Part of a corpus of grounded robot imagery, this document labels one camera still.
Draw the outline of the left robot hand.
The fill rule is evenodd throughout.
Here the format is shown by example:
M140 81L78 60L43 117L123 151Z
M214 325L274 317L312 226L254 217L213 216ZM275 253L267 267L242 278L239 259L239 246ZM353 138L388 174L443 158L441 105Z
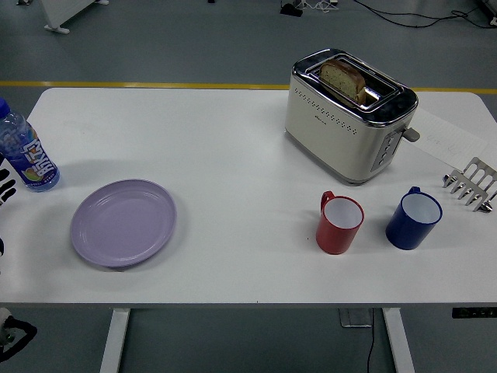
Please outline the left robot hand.
M16 180L11 175L9 169L5 168L4 163L5 158L1 157L1 205L4 205L8 199L16 194Z

